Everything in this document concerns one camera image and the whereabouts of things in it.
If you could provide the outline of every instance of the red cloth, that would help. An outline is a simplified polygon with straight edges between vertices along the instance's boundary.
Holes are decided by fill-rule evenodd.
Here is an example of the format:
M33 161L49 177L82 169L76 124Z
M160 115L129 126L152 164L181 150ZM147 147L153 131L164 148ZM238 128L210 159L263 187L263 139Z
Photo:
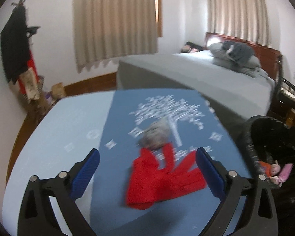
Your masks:
M268 176L268 177L271 177L271 164L269 163L266 163L266 162L263 162L263 161L259 161L260 165L265 169L265 174Z
M177 198L205 188L206 182L199 168L189 171L195 163L195 151L189 153L174 170L174 152L170 143L163 147L166 166L160 170L150 150L142 148L140 152L141 156L133 162L126 195L128 206L144 210L157 201Z
M37 70L36 70L36 66L35 66L35 63L34 63L32 52L29 51L29 54L30 54L30 60L27 61L27 68L32 68L33 69L33 71L35 73L35 76L36 76L36 81L38 83L39 78L38 78L38 74L37 74ZM26 94L25 86L24 86L24 84L23 84L23 82L21 81L20 78L18 79L18 84L20 86L20 92L22 94Z

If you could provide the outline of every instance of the bed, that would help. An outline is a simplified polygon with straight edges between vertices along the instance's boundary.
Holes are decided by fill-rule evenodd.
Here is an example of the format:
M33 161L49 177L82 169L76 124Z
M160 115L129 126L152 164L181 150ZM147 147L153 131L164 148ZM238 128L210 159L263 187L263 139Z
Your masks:
M226 40L245 42L251 46L269 77L255 79L214 65L207 47ZM246 120L267 114L280 60L280 51L235 37L207 33L205 50L199 53L134 55L120 59L117 88L197 90L210 101L221 123L235 139Z

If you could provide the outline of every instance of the gray blanket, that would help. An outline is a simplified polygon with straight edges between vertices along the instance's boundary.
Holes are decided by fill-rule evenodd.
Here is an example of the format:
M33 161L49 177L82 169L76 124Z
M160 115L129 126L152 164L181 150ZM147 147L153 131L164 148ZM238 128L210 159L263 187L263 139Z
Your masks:
M232 51L228 53L228 56L241 67L247 64L249 59L255 55L254 50L246 43L225 41L222 48L228 51L231 46L233 46Z

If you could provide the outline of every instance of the gray stuffed toy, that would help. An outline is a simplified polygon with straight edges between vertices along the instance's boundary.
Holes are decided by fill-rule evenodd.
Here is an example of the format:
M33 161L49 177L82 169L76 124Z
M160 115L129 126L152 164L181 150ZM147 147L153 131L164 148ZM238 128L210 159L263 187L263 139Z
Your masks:
M143 133L139 144L141 147L149 150L157 150L168 143L168 137L171 129L168 126L166 118L153 122Z

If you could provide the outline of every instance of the metal screw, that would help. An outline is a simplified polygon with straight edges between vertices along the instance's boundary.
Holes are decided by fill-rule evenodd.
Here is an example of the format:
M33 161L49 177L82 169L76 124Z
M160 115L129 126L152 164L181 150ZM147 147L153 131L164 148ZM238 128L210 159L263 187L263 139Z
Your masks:
M237 172L234 171L234 170L231 170L228 174L229 174L231 177L235 177L235 176L237 176Z
M31 176L29 180L31 182L35 182L37 180L37 176Z
M262 180L262 181L265 181L266 180L266 177L265 177L265 175L262 175L261 174L261 175L259 175L259 179Z
M60 178L65 178L67 175L68 175L68 173L66 171L61 171L58 176Z

